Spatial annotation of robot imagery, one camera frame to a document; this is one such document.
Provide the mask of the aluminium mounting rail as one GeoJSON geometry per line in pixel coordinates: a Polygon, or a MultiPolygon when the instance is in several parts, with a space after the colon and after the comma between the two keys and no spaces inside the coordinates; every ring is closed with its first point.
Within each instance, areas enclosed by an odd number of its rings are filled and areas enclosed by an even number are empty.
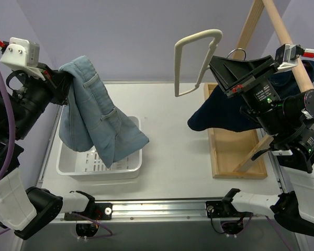
{"type": "Polygon", "coordinates": [[[88,217],[96,221],[197,221],[204,219],[238,219],[249,217],[249,212],[228,213],[221,199],[168,199],[168,200],[114,200],[96,201],[89,213],[66,213],[66,221],[82,221],[88,217]]]}

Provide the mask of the wooden clothes rack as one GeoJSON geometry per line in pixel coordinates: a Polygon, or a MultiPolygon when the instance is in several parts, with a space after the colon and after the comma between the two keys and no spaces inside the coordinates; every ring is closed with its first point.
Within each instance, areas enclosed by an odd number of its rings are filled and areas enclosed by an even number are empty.
{"type": "Polygon", "coordinates": [[[217,165],[216,177],[261,178],[265,170],[251,173],[267,152],[276,154],[281,166],[312,173],[314,164],[314,87],[301,65],[303,49],[293,45],[273,1],[263,1],[281,42],[276,56],[252,61],[240,61],[214,56],[210,63],[219,88],[229,99],[241,97],[246,102],[246,113],[260,123],[266,135],[234,167],[222,169],[217,165]],[[281,99],[269,82],[278,71],[291,68],[300,93],[281,99]]]}

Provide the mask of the light blue denim skirt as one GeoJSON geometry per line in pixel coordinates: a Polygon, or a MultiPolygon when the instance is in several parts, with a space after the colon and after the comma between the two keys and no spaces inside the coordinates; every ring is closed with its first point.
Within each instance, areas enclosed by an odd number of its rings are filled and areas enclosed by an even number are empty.
{"type": "Polygon", "coordinates": [[[59,127],[59,137],[68,148],[86,152],[94,147],[110,168],[148,144],[149,138],[115,106],[88,57],[80,56],[60,71],[73,76],[59,127]]]}

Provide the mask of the dark blue denim skirt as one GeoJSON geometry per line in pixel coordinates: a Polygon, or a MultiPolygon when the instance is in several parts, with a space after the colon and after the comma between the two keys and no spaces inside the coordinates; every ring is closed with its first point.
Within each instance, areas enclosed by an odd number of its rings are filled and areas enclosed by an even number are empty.
{"type": "Polygon", "coordinates": [[[228,98],[218,86],[189,118],[188,126],[194,131],[219,128],[243,132],[263,128],[277,134],[298,128],[302,123],[314,123],[314,89],[301,92],[291,71],[276,72],[268,79],[284,102],[282,118],[265,116],[260,120],[241,96],[228,98]]]}

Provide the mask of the white plastic basket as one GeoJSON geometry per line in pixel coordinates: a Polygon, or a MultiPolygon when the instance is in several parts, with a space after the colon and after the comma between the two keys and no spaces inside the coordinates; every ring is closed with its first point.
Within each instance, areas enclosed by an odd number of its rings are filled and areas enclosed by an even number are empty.
{"type": "Polygon", "coordinates": [[[86,152],[75,152],[60,141],[56,170],[59,175],[78,181],[107,181],[136,178],[141,164],[142,150],[107,168],[94,147],[86,152]]]}

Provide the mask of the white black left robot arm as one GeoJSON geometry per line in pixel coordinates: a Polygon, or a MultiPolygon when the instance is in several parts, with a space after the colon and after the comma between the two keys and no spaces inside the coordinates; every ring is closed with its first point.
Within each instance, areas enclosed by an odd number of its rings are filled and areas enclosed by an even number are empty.
{"type": "Polygon", "coordinates": [[[47,189],[22,185],[18,158],[23,148],[17,141],[29,133],[48,104],[65,104],[73,79],[45,64],[38,69],[40,77],[25,70],[12,71],[10,78],[19,79],[22,87],[11,94],[9,80],[0,81],[0,227],[27,240],[64,214],[65,220],[75,221],[79,238],[96,238],[102,221],[111,219],[111,203],[98,203],[82,191],[57,196],[47,189]]]}

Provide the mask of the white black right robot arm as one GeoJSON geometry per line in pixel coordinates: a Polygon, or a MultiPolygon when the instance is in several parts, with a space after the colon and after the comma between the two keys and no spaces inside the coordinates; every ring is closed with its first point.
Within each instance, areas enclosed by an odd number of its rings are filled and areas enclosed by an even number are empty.
{"type": "Polygon", "coordinates": [[[293,185],[291,192],[272,196],[233,188],[222,199],[223,212],[270,216],[289,231],[314,237],[314,89],[281,99],[269,82],[281,69],[271,56],[250,61],[213,56],[209,67],[223,93],[241,96],[273,137],[269,151],[293,185]]]}

